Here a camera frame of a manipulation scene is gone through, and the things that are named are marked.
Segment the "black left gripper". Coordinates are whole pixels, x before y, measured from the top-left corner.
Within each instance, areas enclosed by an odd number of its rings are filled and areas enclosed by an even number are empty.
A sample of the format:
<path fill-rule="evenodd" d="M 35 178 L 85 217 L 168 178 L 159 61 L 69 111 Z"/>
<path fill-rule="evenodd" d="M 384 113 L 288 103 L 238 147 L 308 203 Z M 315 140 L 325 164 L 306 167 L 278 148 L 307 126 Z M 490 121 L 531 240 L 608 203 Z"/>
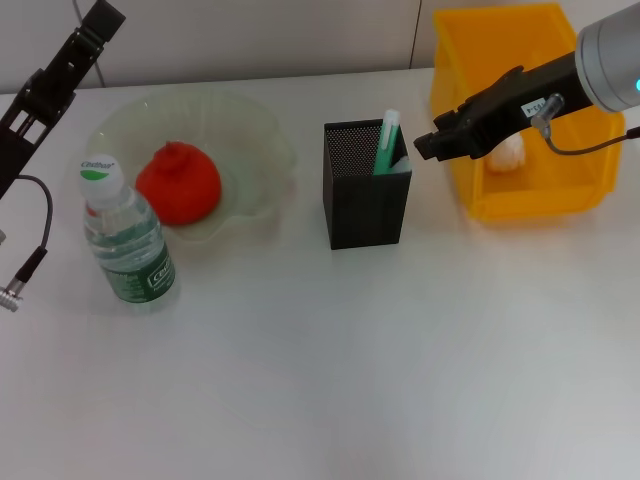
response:
<path fill-rule="evenodd" d="M 96 1 L 45 69 L 39 69 L 1 118 L 1 196 L 8 191 L 75 98 L 126 16 Z"/>

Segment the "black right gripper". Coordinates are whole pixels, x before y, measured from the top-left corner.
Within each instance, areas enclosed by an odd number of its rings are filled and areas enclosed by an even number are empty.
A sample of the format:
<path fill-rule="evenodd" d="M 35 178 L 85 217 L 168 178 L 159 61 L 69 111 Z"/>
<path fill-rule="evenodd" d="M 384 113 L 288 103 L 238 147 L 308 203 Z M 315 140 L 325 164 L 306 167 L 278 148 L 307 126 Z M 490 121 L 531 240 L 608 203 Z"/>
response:
<path fill-rule="evenodd" d="M 525 105 L 546 101 L 553 94 L 564 99 L 561 116 L 592 105 L 581 86 L 573 52 L 531 70 L 513 68 L 457 109 L 435 117 L 437 131 L 418 137 L 414 146 L 424 160 L 484 157 L 509 136 L 531 126 L 533 115 L 524 110 Z"/>

